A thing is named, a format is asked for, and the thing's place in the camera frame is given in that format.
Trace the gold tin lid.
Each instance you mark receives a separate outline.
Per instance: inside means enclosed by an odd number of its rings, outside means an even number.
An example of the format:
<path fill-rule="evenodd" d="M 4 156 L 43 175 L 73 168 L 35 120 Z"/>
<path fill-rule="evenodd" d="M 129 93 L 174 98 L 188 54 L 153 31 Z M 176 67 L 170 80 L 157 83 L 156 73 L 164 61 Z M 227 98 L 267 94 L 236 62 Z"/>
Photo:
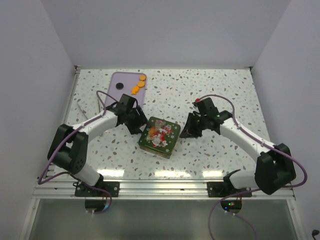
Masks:
<path fill-rule="evenodd" d="M 154 146 L 159 144 L 176 146 L 181 126 L 177 123 L 170 122 L 157 117 L 150 117 L 141 137 L 138 141 L 139 144 L 152 143 Z"/>

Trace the orange fish cookie on tray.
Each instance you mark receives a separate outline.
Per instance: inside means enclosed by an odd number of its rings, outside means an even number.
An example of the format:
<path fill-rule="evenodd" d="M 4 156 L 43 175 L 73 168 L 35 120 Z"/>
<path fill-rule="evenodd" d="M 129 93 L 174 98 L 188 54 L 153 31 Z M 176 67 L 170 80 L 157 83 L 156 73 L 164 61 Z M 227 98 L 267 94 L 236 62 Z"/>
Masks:
<path fill-rule="evenodd" d="M 136 95 L 139 92 L 140 88 L 136 85 L 132 88 L 131 94 Z"/>

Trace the aluminium front rail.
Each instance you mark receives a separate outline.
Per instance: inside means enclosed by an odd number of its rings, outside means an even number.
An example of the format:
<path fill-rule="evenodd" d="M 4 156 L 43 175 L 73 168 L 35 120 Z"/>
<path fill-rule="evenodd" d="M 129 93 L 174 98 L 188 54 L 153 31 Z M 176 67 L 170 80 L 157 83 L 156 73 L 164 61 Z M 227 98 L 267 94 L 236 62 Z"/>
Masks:
<path fill-rule="evenodd" d="M 74 199 L 72 179 L 56 179 L 34 187 L 35 199 Z M 204 180 L 119 180 L 116 200 L 206 200 Z"/>

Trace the orange round cookie on tray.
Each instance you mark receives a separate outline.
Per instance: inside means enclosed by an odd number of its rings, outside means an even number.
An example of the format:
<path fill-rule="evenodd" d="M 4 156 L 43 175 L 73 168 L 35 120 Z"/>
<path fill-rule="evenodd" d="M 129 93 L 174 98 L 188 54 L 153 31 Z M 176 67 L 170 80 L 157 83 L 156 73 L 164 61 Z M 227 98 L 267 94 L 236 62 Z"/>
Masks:
<path fill-rule="evenodd" d="M 137 83 L 137 86 L 138 86 L 139 88 L 143 88 L 143 87 L 145 86 L 145 84 L 146 84 L 145 81 L 140 80 L 140 81 Z"/>

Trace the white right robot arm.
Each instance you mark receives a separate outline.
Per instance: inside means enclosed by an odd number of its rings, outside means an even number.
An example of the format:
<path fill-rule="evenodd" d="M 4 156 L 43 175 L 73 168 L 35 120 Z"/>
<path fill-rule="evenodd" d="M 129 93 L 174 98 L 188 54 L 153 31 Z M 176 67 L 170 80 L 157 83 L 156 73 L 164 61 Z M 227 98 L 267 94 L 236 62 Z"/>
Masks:
<path fill-rule="evenodd" d="M 219 111 L 211 98 L 197 99 L 196 111 L 190 112 L 180 138 L 200 138 L 204 130 L 216 132 L 245 151 L 255 162 L 255 170 L 234 170 L 223 177 L 219 194 L 235 196 L 239 191 L 260 189 L 271 195 L 296 178 L 294 163 L 288 146 L 265 141 L 242 127 L 233 113 Z"/>

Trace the green christmas cookie tin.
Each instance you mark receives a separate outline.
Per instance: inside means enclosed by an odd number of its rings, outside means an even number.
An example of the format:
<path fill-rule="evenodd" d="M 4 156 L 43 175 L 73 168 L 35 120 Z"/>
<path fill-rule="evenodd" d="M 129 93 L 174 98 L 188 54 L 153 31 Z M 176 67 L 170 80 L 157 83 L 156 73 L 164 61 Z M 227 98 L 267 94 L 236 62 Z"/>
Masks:
<path fill-rule="evenodd" d="M 163 146 L 162 143 L 160 143 L 159 145 L 153 145 L 151 142 L 147 142 L 147 143 L 143 143 L 143 144 L 139 144 L 140 149 L 151 153 L 153 155 L 165 158 L 165 159 L 170 159 L 175 146 L 174 145 L 166 145 Z"/>

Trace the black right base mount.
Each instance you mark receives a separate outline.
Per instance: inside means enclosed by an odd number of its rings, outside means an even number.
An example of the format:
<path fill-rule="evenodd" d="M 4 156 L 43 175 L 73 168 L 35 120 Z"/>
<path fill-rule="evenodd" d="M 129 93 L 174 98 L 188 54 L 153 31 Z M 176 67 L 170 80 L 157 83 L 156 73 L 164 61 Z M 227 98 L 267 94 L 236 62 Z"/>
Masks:
<path fill-rule="evenodd" d="M 223 177 L 222 181 L 209 181 L 206 183 L 207 195 L 209 198 L 224 198 L 232 194 L 249 191 L 250 188 L 235 188 L 230 177 L 239 172 L 240 169 L 234 170 Z"/>

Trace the orange cookie at tray top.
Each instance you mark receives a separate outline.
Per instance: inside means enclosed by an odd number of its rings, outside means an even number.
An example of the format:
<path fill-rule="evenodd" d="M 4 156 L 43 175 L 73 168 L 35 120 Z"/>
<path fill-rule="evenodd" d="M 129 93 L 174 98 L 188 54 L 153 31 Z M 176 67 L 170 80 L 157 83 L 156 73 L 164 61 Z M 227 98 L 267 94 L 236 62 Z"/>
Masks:
<path fill-rule="evenodd" d="M 146 80 L 146 76 L 145 76 L 145 75 L 140 75 L 139 79 L 140 79 L 141 81 L 145 81 L 145 80 Z"/>

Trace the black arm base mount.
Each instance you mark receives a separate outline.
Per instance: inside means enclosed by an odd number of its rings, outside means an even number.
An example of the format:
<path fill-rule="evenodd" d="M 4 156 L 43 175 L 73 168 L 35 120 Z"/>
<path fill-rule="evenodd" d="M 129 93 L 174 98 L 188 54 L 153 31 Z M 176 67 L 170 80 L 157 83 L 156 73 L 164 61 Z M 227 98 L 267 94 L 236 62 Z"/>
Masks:
<path fill-rule="evenodd" d="M 88 185 L 75 176 L 71 175 L 76 182 L 72 185 L 75 187 L 74 195 L 76 197 L 118 197 L 120 191 L 120 183 L 118 181 L 104 181 L 100 175 L 94 186 Z"/>

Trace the steel tongs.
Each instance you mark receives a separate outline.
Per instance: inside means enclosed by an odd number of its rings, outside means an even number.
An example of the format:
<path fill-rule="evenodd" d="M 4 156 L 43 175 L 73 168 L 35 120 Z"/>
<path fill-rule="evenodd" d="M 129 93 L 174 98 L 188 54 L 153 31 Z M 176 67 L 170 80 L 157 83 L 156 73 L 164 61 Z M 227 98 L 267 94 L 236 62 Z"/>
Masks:
<path fill-rule="evenodd" d="M 89 100 L 77 99 L 76 104 L 87 119 L 95 117 L 101 111 L 97 97 L 90 97 Z"/>

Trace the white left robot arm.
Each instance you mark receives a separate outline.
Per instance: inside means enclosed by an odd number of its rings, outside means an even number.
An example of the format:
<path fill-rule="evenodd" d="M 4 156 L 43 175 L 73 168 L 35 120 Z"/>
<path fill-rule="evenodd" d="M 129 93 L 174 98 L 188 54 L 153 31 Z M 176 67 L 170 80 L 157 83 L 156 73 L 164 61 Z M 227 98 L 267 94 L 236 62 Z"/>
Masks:
<path fill-rule="evenodd" d="M 103 177 L 87 163 L 90 141 L 119 125 L 125 125 L 132 135 L 141 134 L 147 121 L 138 100 L 122 94 L 120 100 L 115 99 L 108 106 L 103 104 L 101 112 L 86 121 L 60 125 L 48 151 L 48 163 L 85 183 L 92 196 L 99 196 L 104 190 Z"/>

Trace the black sandwich cookie on tray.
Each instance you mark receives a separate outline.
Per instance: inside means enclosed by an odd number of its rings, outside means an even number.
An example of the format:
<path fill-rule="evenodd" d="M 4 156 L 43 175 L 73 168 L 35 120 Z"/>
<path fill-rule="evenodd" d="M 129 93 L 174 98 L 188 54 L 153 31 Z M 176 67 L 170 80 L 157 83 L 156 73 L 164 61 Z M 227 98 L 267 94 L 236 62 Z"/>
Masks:
<path fill-rule="evenodd" d="M 123 88 L 124 88 L 123 83 L 118 82 L 118 83 L 116 84 L 116 89 L 117 89 L 117 90 L 122 90 Z"/>

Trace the purple tray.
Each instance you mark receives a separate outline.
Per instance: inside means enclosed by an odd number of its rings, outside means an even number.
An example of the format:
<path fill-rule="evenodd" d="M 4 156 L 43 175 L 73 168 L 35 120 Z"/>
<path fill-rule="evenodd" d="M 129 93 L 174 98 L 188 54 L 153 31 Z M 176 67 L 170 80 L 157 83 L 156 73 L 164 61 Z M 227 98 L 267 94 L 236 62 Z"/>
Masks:
<path fill-rule="evenodd" d="M 131 94 L 132 88 L 137 86 L 140 81 L 140 75 L 145 75 L 145 86 L 139 88 L 137 94 Z M 116 84 L 123 83 L 123 89 L 117 89 Z M 116 71 L 112 74 L 107 94 L 119 101 L 122 94 L 135 98 L 139 106 L 142 106 L 145 100 L 145 91 L 147 86 L 147 75 L 141 72 L 120 72 Z"/>

